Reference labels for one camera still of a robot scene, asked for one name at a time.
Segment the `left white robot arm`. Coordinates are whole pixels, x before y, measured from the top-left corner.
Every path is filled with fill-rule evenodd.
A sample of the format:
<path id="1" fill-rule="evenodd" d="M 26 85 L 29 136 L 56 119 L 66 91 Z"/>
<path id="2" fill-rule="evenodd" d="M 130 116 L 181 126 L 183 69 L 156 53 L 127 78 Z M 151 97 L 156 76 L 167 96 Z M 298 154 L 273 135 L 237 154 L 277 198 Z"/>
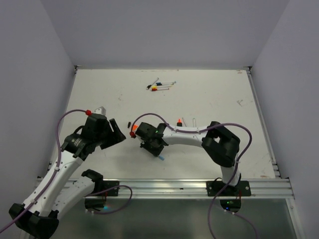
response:
<path id="1" fill-rule="evenodd" d="M 57 159 L 36 189 L 23 203 L 14 203 L 9 209 L 17 227 L 37 239 L 50 238 L 62 215 L 84 196 L 96 196 L 106 190 L 103 176 L 88 169 L 62 192 L 74 171 L 96 147 L 105 149 L 126 139 L 115 119 L 100 114 L 88 116 L 79 129 L 81 133 L 75 131 L 65 138 Z"/>

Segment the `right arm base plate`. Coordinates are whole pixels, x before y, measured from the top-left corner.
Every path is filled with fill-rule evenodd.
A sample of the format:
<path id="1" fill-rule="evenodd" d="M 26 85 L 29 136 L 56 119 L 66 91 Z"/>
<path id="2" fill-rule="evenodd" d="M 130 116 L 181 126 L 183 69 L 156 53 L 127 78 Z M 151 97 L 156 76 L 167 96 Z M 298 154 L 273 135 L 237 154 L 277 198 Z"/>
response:
<path id="1" fill-rule="evenodd" d="M 221 180 L 206 181 L 206 191 L 208 197 L 249 197 L 252 195 L 248 181 L 239 181 L 236 186 L 227 186 L 221 193 L 218 192 L 225 186 Z"/>

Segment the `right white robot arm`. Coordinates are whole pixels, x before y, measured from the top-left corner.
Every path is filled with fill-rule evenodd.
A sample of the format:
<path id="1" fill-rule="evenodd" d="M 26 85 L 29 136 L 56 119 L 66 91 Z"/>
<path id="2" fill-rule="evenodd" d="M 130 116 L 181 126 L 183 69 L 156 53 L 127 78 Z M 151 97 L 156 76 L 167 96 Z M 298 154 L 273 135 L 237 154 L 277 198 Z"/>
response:
<path id="1" fill-rule="evenodd" d="M 182 127 L 160 123 L 157 127 L 142 122 L 130 132 L 132 138 L 138 138 L 140 147 L 154 157 L 170 145 L 196 146 L 205 150 L 214 163 L 220 166 L 222 190 L 226 195 L 234 195 L 240 189 L 241 173 L 235 169 L 240 139 L 216 121 L 208 127 Z"/>

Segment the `red cap marker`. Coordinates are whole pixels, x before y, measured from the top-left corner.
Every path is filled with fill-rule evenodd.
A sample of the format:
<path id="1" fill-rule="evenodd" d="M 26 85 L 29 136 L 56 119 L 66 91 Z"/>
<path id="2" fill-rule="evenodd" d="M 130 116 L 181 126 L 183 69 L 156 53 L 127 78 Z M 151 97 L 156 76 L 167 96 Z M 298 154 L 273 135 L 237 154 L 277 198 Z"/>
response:
<path id="1" fill-rule="evenodd" d="M 170 88 L 152 88 L 151 91 L 155 92 L 155 91 L 166 91 L 169 90 Z"/>

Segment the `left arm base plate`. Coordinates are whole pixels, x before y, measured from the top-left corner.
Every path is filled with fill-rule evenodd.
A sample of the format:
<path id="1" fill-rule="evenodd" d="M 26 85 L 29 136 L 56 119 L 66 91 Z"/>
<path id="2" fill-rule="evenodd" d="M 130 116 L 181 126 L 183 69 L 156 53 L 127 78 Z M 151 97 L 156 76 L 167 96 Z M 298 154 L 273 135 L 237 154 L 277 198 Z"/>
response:
<path id="1" fill-rule="evenodd" d="M 116 197 L 119 191 L 119 181 L 116 180 L 101 180 L 95 182 L 93 191 L 87 197 Z"/>

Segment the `black cap marker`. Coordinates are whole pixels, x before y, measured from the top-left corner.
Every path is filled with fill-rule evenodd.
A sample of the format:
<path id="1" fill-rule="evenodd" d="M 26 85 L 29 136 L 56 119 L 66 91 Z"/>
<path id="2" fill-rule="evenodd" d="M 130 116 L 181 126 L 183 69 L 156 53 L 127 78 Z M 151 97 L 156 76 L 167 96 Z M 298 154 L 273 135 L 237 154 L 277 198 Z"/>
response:
<path id="1" fill-rule="evenodd" d="M 156 82 L 159 80 L 159 78 L 156 78 L 154 82 L 152 82 L 151 84 L 149 84 L 146 89 L 149 90 L 152 86 L 154 86 L 156 84 Z"/>

